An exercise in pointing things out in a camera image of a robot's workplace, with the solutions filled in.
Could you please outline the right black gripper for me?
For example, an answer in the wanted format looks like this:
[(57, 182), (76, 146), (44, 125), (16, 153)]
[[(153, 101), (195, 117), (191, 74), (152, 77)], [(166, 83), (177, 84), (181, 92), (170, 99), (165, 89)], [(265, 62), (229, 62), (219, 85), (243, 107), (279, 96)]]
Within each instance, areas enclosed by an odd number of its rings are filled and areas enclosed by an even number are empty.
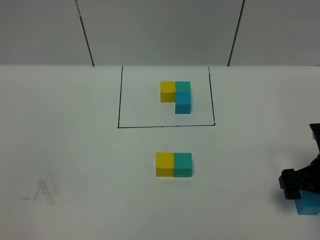
[(301, 199), (300, 190), (320, 194), (320, 154), (299, 170), (284, 169), (278, 178), (286, 200)]

